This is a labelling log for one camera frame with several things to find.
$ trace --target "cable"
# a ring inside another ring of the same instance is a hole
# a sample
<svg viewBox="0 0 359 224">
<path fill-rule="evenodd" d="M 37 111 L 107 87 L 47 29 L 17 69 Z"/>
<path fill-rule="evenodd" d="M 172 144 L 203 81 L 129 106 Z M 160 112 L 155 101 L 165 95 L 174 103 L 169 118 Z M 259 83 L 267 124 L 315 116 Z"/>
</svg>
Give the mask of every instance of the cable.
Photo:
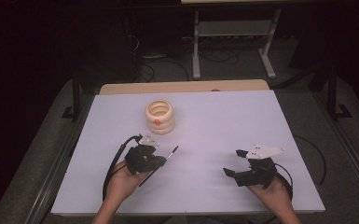
<svg viewBox="0 0 359 224">
<path fill-rule="evenodd" d="M 213 55 L 213 54 L 210 54 L 210 57 L 208 57 L 205 53 L 204 53 L 204 51 L 200 51 L 199 52 L 199 55 L 203 58 L 203 59 L 205 59 L 205 60 L 207 60 L 207 61 L 210 61 L 210 62 L 213 62 L 213 63 L 223 63 L 223 64 L 236 64 L 236 63 L 238 63 L 239 61 L 240 61 L 240 52 L 238 52 L 238 53 L 234 53 L 234 55 L 230 55 L 229 54 L 229 51 L 225 51 L 225 50 L 219 50 L 220 52 L 223 52 L 223 53 L 226 53 L 227 54 L 227 58 L 225 58 L 225 59 L 221 59 L 221 58 L 219 58 L 219 57 L 217 57 L 217 56 L 215 56 L 215 55 Z M 232 63 L 229 63 L 228 61 L 229 60 L 231 60 L 231 59 L 235 59 L 235 61 L 234 62 L 232 62 Z"/>
<path fill-rule="evenodd" d="M 138 37 L 136 37 L 135 35 L 127 35 L 127 37 L 129 37 L 129 38 L 134 38 L 135 40 L 136 40 L 136 45 L 135 45 L 135 47 L 133 48 L 133 50 L 132 51 L 130 51 L 130 53 L 133 55 L 133 56 L 135 56 L 135 51 L 139 48 L 139 44 L 140 44 L 140 42 L 139 42 L 139 39 L 138 39 Z"/>
<path fill-rule="evenodd" d="M 112 173 L 112 176 L 113 176 L 115 173 L 117 173 L 119 170 L 123 169 L 123 168 L 126 167 L 126 166 L 127 166 L 127 164 L 125 164 L 125 165 L 121 166 L 120 168 L 118 168 L 115 172 Z"/>
<path fill-rule="evenodd" d="M 124 149 L 126 148 L 126 145 L 132 140 L 134 139 L 136 142 L 139 142 L 139 140 L 141 140 L 142 136 L 139 134 L 139 135 L 135 135 L 133 137 L 130 137 L 129 139 L 127 139 L 127 141 L 125 143 L 123 143 L 120 148 L 118 149 L 118 152 L 116 153 L 116 156 L 115 158 L 112 160 L 112 163 L 110 164 L 109 166 L 109 170 L 107 170 L 107 173 L 106 173 L 106 177 L 105 177 L 105 180 L 104 180 L 104 187 L 103 187 L 103 200 L 106 196 L 106 188 L 107 188 L 107 185 L 109 184 L 109 180 L 110 178 L 112 177 L 112 175 L 114 173 L 113 172 L 113 169 L 115 168 L 116 164 L 117 164 L 117 161 L 118 159 L 120 158 L 121 154 L 123 153 Z"/>
<path fill-rule="evenodd" d="M 187 81 L 190 80 L 190 78 L 189 78 L 189 76 L 188 76 L 187 70 L 186 70 L 185 67 L 184 67 L 183 65 L 181 65 L 180 63 L 177 63 L 177 62 L 174 62 L 174 61 L 166 61 L 166 60 L 165 60 L 165 61 L 152 61 L 152 62 L 147 62 L 147 63 L 174 63 L 174 64 L 180 66 L 180 67 L 183 69 L 183 71 L 185 71 L 186 80 L 187 80 Z"/>
<path fill-rule="evenodd" d="M 146 72 L 146 71 L 144 70 L 143 66 L 145 66 L 145 67 L 147 67 L 148 69 L 150 69 L 151 72 L 150 72 L 150 73 Z M 138 72 L 139 72 L 139 75 L 140 75 L 140 78 L 139 78 L 139 81 L 138 81 L 138 82 L 141 81 L 141 80 L 140 80 L 141 77 L 142 77 L 146 82 L 156 81 L 156 79 L 155 79 L 155 70 L 153 69 L 153 67 L 151 67 L 151 66 L 149 66 L 149 65 L 143 63 L 143 64 L 140 65 Z"/>
<path fill-rule="evenodd" d="M 325 160 L 325 158 L 324 158 L 324 154 L 322 153 L 321 149 L 319 149 L 316 145 L 314 145 L 310 140 L 308 140 L 308 139 L 306 139 L 306 138 L 304 138 L 304 137 L 301 137 L 301 136 L 299 136 L 299 135 L 296 135 L 296 134 L 293 134 L 293 136 L 296 137 L 296 138 L 299 138 L 299 139 L 301 139 L 301 140 L 303 140 L 303 141 L 308 142 L 311 146 L 313 146 L 313 147 L 316 149 L 316 151 L 317 151 L 317 152 L 319 153 L 319 155 L 321 156 L 322 161 L 323 161 L 323 163 L 324 163 L 324 173 L 323 173 L 323 175 L 322 175 L 321 180 L 319 181 L 319 187 L 321 187 L 321 186 L 323 185 L 323 183 L 324 183 L 324 180 L 325 180 L 325 178 L 326 178 L 326 173 L 327 173 L 327 162 L 326 162 L 326 160 Z"/>
<path fill-rule="evenodd" d="M 151 55 L 151 56 L 144 56 L 142 58 L 144 59 L 161 59 L 161 58 L 166 58 L 168 57 L 168 55 L 166 54 L 157 54 L 157 55 Z"/>
<path fill-rule="evenodd" d="M 281 165 L 278 164 L 278 163 L 275 163 L 275 165 L 277 165 L 277 166 L 281 167 L 282 169 L 284 169 L 284 167 L 281 166 Z M 290 175 L 290 173 L 289 173 L 286 169 L 284 169 L 284 171 L 289 175 L 289 178 L 290 178 L 290 187 L 293 188 L 293 179 L 292 179 L 292 176 Z"/>
<path fill-rule="evenodd" d="M 275 220 L 276 218 L 277 218 L 277 217 L 274 216 L 274 217 L 270 218 L 269 220 L 263 222 L 263 224 L 269 224 L 271 221 Z"/>
</svg>

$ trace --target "wrist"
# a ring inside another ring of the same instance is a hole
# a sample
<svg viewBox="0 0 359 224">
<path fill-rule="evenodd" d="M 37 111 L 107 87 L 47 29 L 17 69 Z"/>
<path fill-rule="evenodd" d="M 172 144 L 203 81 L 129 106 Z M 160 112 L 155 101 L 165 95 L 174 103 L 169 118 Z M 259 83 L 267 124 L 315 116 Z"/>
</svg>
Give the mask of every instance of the wrist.
<svg viewBox="0 0 359 224">
<path fill-rule="evenodd" d="M 98 214 L 92 220 L 93 224 L 107 224 L 112 223 L 113 217 L 115 216 L 116 211 L 120 207 L 122 201 L 106 198 L 101 205 Z"/>
<path fill-rule="evenodd" d="M 288 212 L 276 214 L 276 216 L 283 224 L 300 224 L 301 223 L 301 221 L 298 218 L 295 211 L 288 211 Z"/>
</svg>

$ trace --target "stacked rings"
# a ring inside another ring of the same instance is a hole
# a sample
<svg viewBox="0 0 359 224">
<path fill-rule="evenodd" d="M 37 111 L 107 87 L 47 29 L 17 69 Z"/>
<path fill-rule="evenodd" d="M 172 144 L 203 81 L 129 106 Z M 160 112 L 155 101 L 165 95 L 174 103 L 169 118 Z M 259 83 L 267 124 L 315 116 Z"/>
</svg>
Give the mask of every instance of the stacked rings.
<svg viewBox="0 0 359 224">
<path fill-rule="evenodd" d="M 168 101 L 157 100 L 148 104 L 145 114 L 148 128 L 152 133 L 168 133 L 175 125 L 173 106 Z"/>
</svg>

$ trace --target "metal stand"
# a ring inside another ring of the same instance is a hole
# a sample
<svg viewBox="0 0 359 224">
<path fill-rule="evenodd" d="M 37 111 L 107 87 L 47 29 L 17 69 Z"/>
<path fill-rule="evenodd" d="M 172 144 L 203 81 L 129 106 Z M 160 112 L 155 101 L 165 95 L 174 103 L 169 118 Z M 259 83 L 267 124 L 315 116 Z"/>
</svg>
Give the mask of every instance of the metal stand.
<svg viewBox="0 0 359 224">
<path fill-rule="evenodd" d="M 260 58 L 266 68 L 269 78 L 276 78 L 271 63 L 269 62 L 269 46 L 275 34 L 275 29 L 281 9 L 275 10 L 272 20 L 265 21 L 199 21 L 199 12 L 195 12 L 194 20 L 194 51 L 193 51 L 193 78 L 199 80 L 199 36 L 222 36 L 222 35 L 265 35 L 267 43 L 263 49 L 259 49 Z"/>
<path fill-rule="evenodd" d="M 79 110 L 80 110 L 80 87 L 79 82 L 77 80 L 77 72 L 74 73 L 74 77 L 72 78 L 72 94 L 73 94 L 73 104 L 74 106 L 66 107 L 65 111 L 62 114 L 63 119 L 72 119 L 72 122 L 76 122 Z"/>
<path fill-rule="evenodd" d="M 331 66 L 330 78 L 328 80 L 327 92 L 327 111 L 330 117 L 337 121 L 339 118 L 351 118 L 352 115 L 345 105 L 338 105 L 341 113 L 336 112 L 336 96 L 337 96 L 337 71 L 334 65 Z"/>
</svg>

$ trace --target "dark background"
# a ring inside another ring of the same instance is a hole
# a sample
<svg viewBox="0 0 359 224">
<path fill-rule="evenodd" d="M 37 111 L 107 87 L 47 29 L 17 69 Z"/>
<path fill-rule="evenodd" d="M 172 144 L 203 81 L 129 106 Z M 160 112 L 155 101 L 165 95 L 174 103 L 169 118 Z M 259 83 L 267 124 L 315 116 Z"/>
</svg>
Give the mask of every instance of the dark background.
<svg viewBox="0 0 359 224">
<path fill-rule="evenodd" d="M 136 58 L 129 54 L 125 35 L 129 15 L 60 10 L 86 3 L 0 0 L 0 199 L 54 98 L 76 70 L 87 71 L 81 81 L 90 91 L 137 78 Z M 186 17 L 181 12 L 164 13 L 165 20 L 160 20 L 153 13 L 137 12 L 131 32 L 150 45 L 171 45 L 191 33 L 191 21 L 182 20 Z M 293 67 L 305 69 L 333 57 L 338 74 L 359 98 L 359 1 L 287 7 L 275 37 L 288 36 L 303 36 Z"/>
</svg>

